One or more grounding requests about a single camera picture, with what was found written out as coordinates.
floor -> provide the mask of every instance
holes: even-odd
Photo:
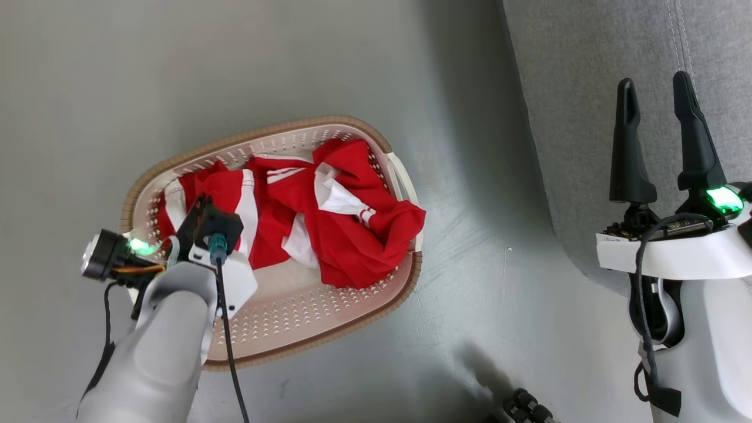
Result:
[[[351,114],[428,211],[417,292],[369,327],[240,371],[257,422],[480,421],[528,388],[562,421],[649,421],[626,299],[548,220],[491,0],[10,0],[0,5],[0,409],[73,421],[104,339],[79,276],[153,164],[248,129]],[[114,335],[128,325],[113,294]],[[189,421],[239,418],[203,375]]]

green light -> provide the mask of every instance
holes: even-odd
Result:
[[[159,250],[159,245],[149,245],[148,242],[141,241],[140,239],[133,238],[128,241],[128,246],[134,253],[140,256],[149,256]]]
[[[725,214],[739,213],[744,208],[744,203],[730,188],[720,187],[716,190],[708,190],[708,195],[718,210]]]

basket handle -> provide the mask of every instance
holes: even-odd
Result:
[[[387,153],[387,172],[389,172],[390,179],[397,181],[394,184],[394,194],[399,201],[404,199],[409,200],[413,204],[420,207],[418,204],[418,194],[415,192],[413,181],[410,180],[408,170],[405,169],[405,165],[402,164],[402,160],[394,153]],[[420,251],[423,248],[423,231],[421,230],[413,241],[412,251]]]

brown basket rim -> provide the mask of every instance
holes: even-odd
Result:
[[[144,188],[149,184],[149,182],[151,182],[157,175],[161,175],[163,172],[174,169],[184,163],[194,160],[197,157],[209,154],[212,151],[222,150],[224,148],[238,145],[251,139],[263,138],[266,136],[293,131],[296,129],[304,129],[311,126],[333,124],[349,125],[360,129],[361,131],[368,134],[371,138],[373,138],[374,141],[376,141],[376,143],[378,144],[379,148],[385,154],[392,152],[392,147],[389,145],[389,142],[387,142],[384,136],[381,135],[373,126],[368,125],[366,122],[363,122],[360,119],[350,116],[332,115],[324,117],[314,117],[311,119],[294,120],[288,123],[267,126],[266,128],[244,132],[240,135],[235,135],[233,137],[221,139],[219,141],[211,142],[201,147],[194,148],[193,150],[185,154],[180,154],[176,157],[172,157],[171,159],[164,160],[144,172],[144,174],[133,184],[128,194],[126,195],[125,201],[123,202],[123,212],[120,215],[120,232],[126,233],[133,229],[133,211],[135,209],[136,200],[138,199],[138,196],[141,195],[141,192],[144,190]],[[236,367],[238,369],[242,369],[245,367],[268,363],[269,361],[274,361],[279,358],[297,354],[315,346],[319,346],[326,342],[348,335],[349,333],[352,333],[368,324],[371,324],[376,320],[384,317],[385,315],[393,312],[395,309],[397,309],[397,307],[400,307],[407,300],[410,294],[412,294],[415,289],[415,285],[417,284],[418,276],[420,276],[420,267],[423,263],[423,254],[420,251],[416,251],[412,254],[413,260],[410,269],[410,275],[407,282],[405,282],[405,286],[402,287],[400,292],[394,298],[392,298],[383,306],[369,313],[366,313],[365,315],[362,315],[352,321],[349,321],[346,324],[342,324],[339,327],[327,330],[326,332],[312,336],[311,338],[303,339],[301,341],[285,345],[284,347],[275,348],[271,351],[265,351],[248,357],[236,358]],[[224,372],[229,370],[229,365],[227,364],[227,361],[209,360],[204,365],[204,370]]]

pink plastic basket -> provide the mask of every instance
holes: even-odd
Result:
[[[373,167],[392,195],[418,204],[410,177],[387,140],[361,120],[330,116],[246,132],[161,162],[131,188],[123,204],[120,230],[133,230],[141,239],[158,242],[155,214],[159,197],[179,176],[217,160],[234,169],[254,154],[312,150],[334,137],[365,139],[371,147]],[[237,365],[253,366],[304,351],[389,314],[408,298],[417,283],[422,242],[423,233],[413,240],[410,251],[388,278],[362,290],[324,285],[317,269],[294,260],[255,271],[259,288],[230,321]],[[164,253],[151,259],[164,262]],[[215,324],[215,330],[205,368],[228,370],[222,324]]]

